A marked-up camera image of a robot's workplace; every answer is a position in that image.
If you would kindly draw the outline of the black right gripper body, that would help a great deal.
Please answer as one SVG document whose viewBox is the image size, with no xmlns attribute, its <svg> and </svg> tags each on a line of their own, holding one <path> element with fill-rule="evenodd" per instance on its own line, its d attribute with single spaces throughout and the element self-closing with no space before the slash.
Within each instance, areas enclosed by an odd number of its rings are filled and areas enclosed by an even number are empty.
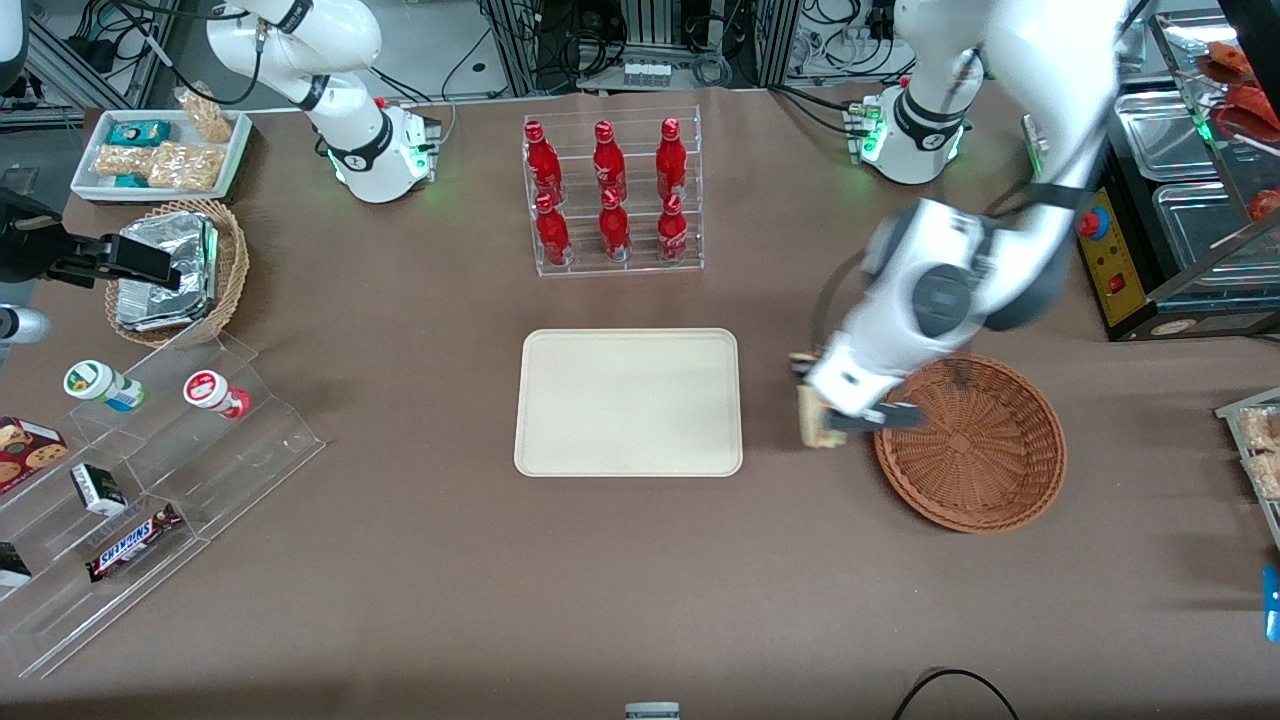
<svg viewBox="0 0 1280 720">
<path fill-rule="evenodd" d="M 69 247 L 61 215 L 51 208 L 1 188 L 1 282 L 27 281 L 70 283 L 55 269 Z"/>
</svg>

